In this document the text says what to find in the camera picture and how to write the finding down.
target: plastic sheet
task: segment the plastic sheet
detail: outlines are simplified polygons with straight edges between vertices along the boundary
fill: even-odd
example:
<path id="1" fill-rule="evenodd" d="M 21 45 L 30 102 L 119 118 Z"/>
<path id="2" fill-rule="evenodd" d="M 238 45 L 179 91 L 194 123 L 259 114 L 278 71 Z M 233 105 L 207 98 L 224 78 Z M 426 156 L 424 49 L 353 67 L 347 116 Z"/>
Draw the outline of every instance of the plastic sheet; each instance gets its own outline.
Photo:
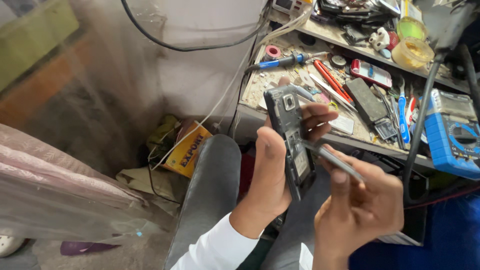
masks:
<path id="1" fill-rule="evenodd" d="M 157 34 L 149 8 L 132 1 Z M 0 0 L 0 234 L 121 244 L 169 225 L 111 179 L 146 162 L 163 113 L 161 49 L 139 36 L 119 0 Z"/>

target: floor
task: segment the floor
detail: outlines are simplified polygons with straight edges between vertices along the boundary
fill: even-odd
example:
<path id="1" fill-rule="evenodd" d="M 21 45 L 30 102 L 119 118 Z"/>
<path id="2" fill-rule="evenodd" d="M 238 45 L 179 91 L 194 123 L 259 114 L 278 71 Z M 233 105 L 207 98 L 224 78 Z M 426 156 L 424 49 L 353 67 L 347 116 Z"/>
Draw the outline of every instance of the floor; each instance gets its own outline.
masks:
<path id="1" fill-rule="evenodd" d="M 0 258 L 0 270 L 162 270 L 174 232 L 175 228 L 167 234 L 138 238 L 130 245 L 79 256 L 62 256 L 61 241 L 30 240 L 13 255 Z"/>

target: multimeter dial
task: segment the multimeter dial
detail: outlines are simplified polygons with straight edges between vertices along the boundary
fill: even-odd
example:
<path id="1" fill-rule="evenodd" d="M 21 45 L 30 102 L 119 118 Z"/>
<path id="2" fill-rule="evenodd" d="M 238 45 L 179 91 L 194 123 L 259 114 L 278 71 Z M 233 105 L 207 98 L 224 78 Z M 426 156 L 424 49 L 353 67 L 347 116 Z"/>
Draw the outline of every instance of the multimeter dial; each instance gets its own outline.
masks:
<path id="1" fill-rule="evenodd" d="M 448 138 L 454 156 L 469 158 L 480 152 L 479 131 L 475 126 L 451 123 L 448 127 Z"/>

